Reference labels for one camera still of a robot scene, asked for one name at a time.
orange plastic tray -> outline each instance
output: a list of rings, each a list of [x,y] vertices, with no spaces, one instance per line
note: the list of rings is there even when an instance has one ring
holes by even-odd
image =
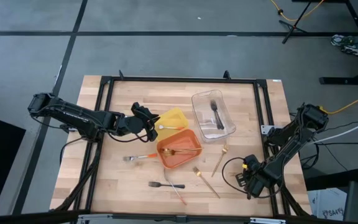
[[[163,156],[161,151],[163,148],[169,149],[196,149],[201,148],[201,144],[198,141],[194,132],[190,129],[183,130],[173,136],[161,140],[157,144],[157,154],[161,163],[167,169],[172,169],[180,164],[192,160],[194,157],[201,154],[202,149],[189,152],[177,153],[173,156]]]

wooden table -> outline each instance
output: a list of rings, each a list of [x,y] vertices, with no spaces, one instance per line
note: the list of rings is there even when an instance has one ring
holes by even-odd
[[[85,76],[77,104],[90,110],[98,94],[101,76]],[[267,80],[275,125],[284,126],[290,122],[283,85],[280,80]],[[218,173],[211,173],[221,155],[224,141],[204,144],[193,116],[191,96],[208,90],[221,90],[227,110],[237,126],[235,133],[227,138],[229,151],[223,157]],[[255,154],[263,160],[260,126],[258,123],[255,96],[252,85],[233,83],[180,83],[180,82],[114,82],[111,111],[119,111],[130,116],[133,102],[148,107],[152,113],[162,114],[172,108],[180,108],[189,120],[189,128],[194,130],[202,146],[201,155],[175,169],[168,171],[174,184],[185,184],[178,189],[188,205],[180,202],[171,187],[152,188],[149,181],[165,183],[163,166],[158,158],[139,159],[124,162],[123,156],[155,153],[157,142],[130,143],[116,142],[107,135],[104,137],[103,150],[94,190],[92,212],[103,213],[149,213],[149,214],[187,214],[187,215],[225,215],[225,216],[263,216],[271,217],[270,199],[247,200],[240,193],[224,183],[220,170],[223,164],[233,157]],[[265,106],[264,120],[267,121]],[[78,133],[70,133],[68,141],[78,138]],[[122,137],[134,138],[133,134]],[[85,152],[85,141],[78,141],[66,147],[58,174],[50,208],[59,206],[78,183]],[[242,172],[241,160],[234,160],[225,169],[226,179],[237,186],[235,174]],[[206,180],[220,195],[218,199],[192,168],[197,166]],[[295,200],[308,213],[311,212],[305,181],[298,155],[285,166],[285,183]],[[85,207],[87,186],[83,193],[80,208]],[[277,195],[278,208],[283,213],[280,194]]]

clear plastic container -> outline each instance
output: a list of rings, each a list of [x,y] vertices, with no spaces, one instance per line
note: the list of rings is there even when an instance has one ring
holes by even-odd
[[[216,102],[217,112],[223,129],[218,129],[215,112],[211,107],[211,101],[213,100]],[[211,90],[197,93],[191,97],[191,101],[193,103],[193,112],[204,142],[208,143],[226,138],[236,131],[236,125],[234,125],[229,116],[221,91]]]
[[[160,129],[160,125],[168,128],[177,129]],[[160,119],[154,124],[155,130],[158,133],[157,141],[166,139],[167,137],[174,135],[181,130],[186,129],[189,126],[189,122],[179,108],[171,109],[164,114],[160,115]]]

orange-handled fork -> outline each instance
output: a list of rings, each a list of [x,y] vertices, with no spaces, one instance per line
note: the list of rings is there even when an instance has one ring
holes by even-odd
[[[140,158],[152,158],[157,157],[157,153],[149,154],[146,156],[124,156],[122,159],[126,162],[133,161],[134,159],[140,159]]]
[[[161,125],[158,127],[159,129],[174,129],[174,130],[182,130],[184,127],[165,127],[164,125]]]

plastic container lid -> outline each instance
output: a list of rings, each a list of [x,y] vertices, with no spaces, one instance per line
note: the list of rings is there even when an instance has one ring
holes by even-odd
[[[215,113],[211,109],[211,100],[216,102],[217,112],[222,121],[224,129],[218,129]],[[212,142],[227,137],[236,131],[236,125],[232,122],[226,105],[223,101],[222,92],[211,90],[197,93],[191,97],[193,112],[201,131],[204,142]]]
[[[157,154],[161,163],[167,169],[172,169],[180,164],[188,162],[201,154],[202,149],[197,151],[176,153],[173,156],[163,156],[161,151],[163,148],[169,149],[197,149],[201,148],[201,144],[198,141],[194,132],[190,129],[183,130],[169,138],[161,140],[157,144]]]
[[[189,122],[187,121],[182,110],[179,108],[174,108],[164,114],[161,114],[160,119],[154,124],[155,130],[158,133],[157,141],[166,139],[167,137],[181,131],[174,129],[160,129],[160,125],[163,125],[164,127],[181,128],[181,130],[183,130],[189,126]]]

